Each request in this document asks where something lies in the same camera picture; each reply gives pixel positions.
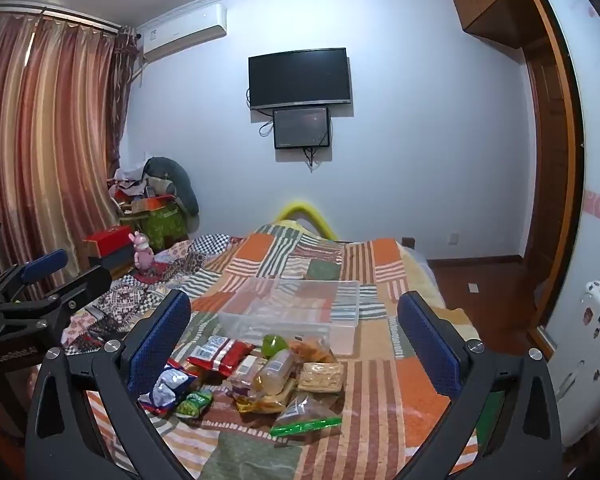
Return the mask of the purple label biscuit roll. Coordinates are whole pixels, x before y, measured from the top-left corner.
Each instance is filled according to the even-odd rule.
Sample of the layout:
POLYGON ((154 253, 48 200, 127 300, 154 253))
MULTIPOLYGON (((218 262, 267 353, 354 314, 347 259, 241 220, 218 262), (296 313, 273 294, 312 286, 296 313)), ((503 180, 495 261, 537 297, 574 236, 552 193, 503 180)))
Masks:
POLYGON ((266 362, 268 360, 264 356, 247 356, 228 378, 230 394, 232 396, 249 396, 253 379, 266 362))

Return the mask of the red box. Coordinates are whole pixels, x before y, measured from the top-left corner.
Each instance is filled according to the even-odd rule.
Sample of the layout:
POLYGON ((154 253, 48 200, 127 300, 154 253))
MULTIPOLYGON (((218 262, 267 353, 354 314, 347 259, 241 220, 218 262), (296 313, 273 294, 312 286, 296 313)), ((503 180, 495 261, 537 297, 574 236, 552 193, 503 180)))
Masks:
POLYGON ((132 244, 129 226, 113 226, 84 238, 86 253, 91 258, 105 258, 132 244))

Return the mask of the red striped curtain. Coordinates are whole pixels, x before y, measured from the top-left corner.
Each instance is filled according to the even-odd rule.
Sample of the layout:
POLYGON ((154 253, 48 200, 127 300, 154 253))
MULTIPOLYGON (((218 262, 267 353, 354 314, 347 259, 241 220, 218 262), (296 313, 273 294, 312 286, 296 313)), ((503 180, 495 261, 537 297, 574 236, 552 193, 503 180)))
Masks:
POLYGON ((63 249, 59 284, 86 266, 84 238, 114 226, 122 57, 104 30, 0 12, 0 225, 4 263, 63 249))

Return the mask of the patchwork striped bedspread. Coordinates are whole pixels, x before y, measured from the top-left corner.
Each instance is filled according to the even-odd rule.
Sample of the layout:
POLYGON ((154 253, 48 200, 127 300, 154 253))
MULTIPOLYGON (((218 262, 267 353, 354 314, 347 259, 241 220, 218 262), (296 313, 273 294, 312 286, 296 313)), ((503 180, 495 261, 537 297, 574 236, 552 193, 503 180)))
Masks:
POLYGON ((143 408, 196 479, 390 479, 446 408, 398 322, 417 292, 465 339, 427 261, 391 238, 335 242, 291 221, 159 252, 79 313, 70 354, 127 335, 168 292, 190 318, 143 408))

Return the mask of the red white snack bag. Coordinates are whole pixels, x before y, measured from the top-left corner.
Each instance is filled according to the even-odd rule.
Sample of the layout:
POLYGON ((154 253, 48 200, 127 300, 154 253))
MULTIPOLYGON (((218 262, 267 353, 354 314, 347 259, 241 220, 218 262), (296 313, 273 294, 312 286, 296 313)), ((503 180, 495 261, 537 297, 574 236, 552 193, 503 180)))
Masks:
POLYGON ((208 372, 230 377, 253 349, 254 345, 249 342, 224 336, 210 336, 204 344, 198 344, 194 348, 186 361, 208 372))

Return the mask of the tan cracker block pack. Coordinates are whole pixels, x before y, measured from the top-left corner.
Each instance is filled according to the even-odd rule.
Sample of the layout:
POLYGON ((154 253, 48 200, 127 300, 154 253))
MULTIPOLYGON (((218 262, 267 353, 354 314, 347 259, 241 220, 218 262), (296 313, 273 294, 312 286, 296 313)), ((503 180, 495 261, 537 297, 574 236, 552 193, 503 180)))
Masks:
POLYGON ((298 389, 313 393, 338 393, 342 390, 344 366, 340 363, 304 363, 298 389))

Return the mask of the black wall television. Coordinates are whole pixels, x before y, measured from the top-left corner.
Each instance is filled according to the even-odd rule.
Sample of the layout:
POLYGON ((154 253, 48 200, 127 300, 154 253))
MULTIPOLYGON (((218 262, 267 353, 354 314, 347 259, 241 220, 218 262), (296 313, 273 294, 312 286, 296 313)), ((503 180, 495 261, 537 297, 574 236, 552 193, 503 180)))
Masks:
POLYGON ((350 70, 345 48, 277 52, 248 60, 252 110, 287 106, 350 104, 350 70))

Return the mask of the dark grey cushion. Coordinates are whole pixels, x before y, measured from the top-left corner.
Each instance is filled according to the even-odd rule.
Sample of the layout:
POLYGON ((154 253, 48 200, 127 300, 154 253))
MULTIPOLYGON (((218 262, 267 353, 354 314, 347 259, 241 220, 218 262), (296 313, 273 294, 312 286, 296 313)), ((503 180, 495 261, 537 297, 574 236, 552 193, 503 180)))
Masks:
POLYGON ((178 206, 191 217, 199 214, 197 197, 188 173, 175 160, 167 157, 151 157, 145 162, 143 177, 157 195, 172 195, 178 206))

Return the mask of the wooden door frame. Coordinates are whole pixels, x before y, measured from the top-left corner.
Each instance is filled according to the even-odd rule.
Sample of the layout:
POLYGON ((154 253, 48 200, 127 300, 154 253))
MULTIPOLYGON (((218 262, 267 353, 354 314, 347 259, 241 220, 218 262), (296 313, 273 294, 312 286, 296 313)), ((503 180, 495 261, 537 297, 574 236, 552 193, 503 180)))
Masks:
POLYGON ((524 263, 538 280, 528 338, 544 356, 556 344, 546 326, 557 306, 579 225, 584 178, 580 98, 571 56, 548 0, 531 0, 541 36, 524 46, 535 118, 534 204, 524 263))

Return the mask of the small black monitor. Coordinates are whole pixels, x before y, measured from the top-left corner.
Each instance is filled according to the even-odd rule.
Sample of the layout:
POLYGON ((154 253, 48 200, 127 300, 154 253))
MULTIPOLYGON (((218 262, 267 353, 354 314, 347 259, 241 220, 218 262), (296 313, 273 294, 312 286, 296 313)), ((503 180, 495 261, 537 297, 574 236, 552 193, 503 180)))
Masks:
POLYGON ((274 110, 274 148, 328 148, 330 117, 327 107, 291 107, 274 110))

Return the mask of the pink plush toy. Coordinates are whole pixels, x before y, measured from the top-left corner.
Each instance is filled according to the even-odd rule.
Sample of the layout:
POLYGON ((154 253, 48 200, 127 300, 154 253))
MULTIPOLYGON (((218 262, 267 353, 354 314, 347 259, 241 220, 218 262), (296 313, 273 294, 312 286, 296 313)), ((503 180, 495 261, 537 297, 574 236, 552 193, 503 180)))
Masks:
POLYGON ((154 263, 154 252, 152 251, 149 238, 140 231, 129 234, 129 239, 134 247, 134 266, 140 274, 148 273, 154 263))

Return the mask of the small green snack packet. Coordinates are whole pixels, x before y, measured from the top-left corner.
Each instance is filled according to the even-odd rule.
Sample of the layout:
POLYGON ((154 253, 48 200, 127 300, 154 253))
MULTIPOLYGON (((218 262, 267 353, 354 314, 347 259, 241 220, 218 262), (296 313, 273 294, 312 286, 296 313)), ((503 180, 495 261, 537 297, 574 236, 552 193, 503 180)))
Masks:
POLYGON ((190 392, 175 409, 175 415, 180 419, 197 419, 212 404, 213 393, 209 390, 190 392))

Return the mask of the clear plastic storage bin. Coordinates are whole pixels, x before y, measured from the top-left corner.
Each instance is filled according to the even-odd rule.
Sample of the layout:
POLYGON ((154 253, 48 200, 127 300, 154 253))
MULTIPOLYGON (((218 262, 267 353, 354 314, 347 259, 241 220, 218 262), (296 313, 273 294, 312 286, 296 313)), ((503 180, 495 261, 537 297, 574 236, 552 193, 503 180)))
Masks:
POLYGON ((357 281, 248 278, 218 315, 223 334, 233 339, 323 338, 335 356, 353 356, 360 304, 357 281))

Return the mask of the blue white snack bag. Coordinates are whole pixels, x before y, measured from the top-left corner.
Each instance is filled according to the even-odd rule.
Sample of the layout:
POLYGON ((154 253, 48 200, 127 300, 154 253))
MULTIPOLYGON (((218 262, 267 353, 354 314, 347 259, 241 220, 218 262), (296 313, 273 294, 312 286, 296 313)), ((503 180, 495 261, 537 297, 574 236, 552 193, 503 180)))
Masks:
POLYGON ((189 392, 198 376, 172 359, 166 361, 155 385, 138 398, 140 406, 150 414, 163 416, 170 413, 189 392))

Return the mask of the wooden overhead cabinet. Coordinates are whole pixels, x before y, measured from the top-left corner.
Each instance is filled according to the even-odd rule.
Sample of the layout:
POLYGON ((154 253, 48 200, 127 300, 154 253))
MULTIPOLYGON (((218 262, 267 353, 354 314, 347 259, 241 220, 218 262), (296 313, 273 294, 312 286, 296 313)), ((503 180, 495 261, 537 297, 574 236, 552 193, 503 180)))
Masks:
POLYGON ((464 32, 520 49, 546 35, 535 0, 453 0, 464 32))

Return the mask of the green zip clear bag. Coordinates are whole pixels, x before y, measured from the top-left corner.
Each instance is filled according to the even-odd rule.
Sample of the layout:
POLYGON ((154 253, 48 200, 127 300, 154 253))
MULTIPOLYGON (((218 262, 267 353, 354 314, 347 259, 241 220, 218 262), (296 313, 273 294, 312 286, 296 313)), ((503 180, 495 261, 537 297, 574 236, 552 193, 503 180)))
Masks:
POLYGON ((336 394, 300 391, 276 418, 271 437, 295 437, 340 426, 342 416, 332 408, 337 401, 336 394))

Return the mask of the green jelly cup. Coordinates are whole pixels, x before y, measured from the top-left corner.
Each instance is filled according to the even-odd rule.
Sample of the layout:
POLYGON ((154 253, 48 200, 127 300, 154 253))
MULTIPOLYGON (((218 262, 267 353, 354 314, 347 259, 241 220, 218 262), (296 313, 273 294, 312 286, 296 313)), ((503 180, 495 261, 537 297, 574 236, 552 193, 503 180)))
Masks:
POLYGON ((262 356, 271 359, 277 352, 288 348, 286 339, 283 336, 276 334, 267 334, 262 340, 262 356))

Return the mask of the white air conditioner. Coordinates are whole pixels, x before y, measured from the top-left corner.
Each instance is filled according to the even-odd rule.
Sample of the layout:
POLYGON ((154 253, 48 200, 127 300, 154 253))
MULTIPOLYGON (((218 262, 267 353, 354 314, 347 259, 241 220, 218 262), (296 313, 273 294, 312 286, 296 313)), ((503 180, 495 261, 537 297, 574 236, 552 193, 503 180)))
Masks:
POLYGON ((142 61, 151 63, 227 35, 227 12, 219 3, 147 24, 142 61))

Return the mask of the orange snack bag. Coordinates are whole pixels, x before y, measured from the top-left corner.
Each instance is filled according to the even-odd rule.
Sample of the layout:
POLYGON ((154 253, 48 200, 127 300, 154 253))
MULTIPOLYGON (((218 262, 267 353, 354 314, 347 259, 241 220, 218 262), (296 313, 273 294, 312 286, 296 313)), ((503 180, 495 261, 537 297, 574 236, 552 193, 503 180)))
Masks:
POLYGON ((328 342, 323 338, 288 339, 288 348, 302 363, 336 363, 328 342))

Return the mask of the gold band cracker tube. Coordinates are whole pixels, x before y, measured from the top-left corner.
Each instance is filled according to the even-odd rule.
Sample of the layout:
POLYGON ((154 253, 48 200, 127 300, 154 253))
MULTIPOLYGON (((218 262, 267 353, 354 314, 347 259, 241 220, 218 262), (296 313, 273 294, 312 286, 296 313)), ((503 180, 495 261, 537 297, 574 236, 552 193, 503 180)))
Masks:
POLYGON ((284 390, 295 365, 294 352, 290 349, 279 350, 254 376, 252 388, 257 393, 276 396, 284 390))

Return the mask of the checkered patchwork quilt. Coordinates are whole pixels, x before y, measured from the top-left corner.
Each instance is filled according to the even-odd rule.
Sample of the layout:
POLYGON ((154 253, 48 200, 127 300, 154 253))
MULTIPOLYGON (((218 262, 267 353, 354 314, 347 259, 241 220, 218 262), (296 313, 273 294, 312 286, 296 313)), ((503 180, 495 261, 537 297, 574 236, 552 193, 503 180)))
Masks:
POLYGON ((73 315, 61 345, 69 354, 95 351, 108 337, 129 333, 171 290, 185 292, 190 300, 204 296, 221 277, 219 258, 241 241, 227 234, 207 234, 159 252, 156 275, 130 272, 113 281, 106 294, 73 315))

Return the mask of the yellow pillow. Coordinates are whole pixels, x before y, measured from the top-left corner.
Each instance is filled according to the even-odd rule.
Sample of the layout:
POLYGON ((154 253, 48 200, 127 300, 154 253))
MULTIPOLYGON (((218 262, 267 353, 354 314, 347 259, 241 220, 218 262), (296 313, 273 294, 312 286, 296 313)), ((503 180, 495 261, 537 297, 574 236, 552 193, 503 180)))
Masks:
POLYGON ((283 206, 276 216, 277 221, 291 220, 294 216, 306 218, 325 240, 338 240, 338 235, 327 223, 321 213, 304 200, 292 200, 283 206))

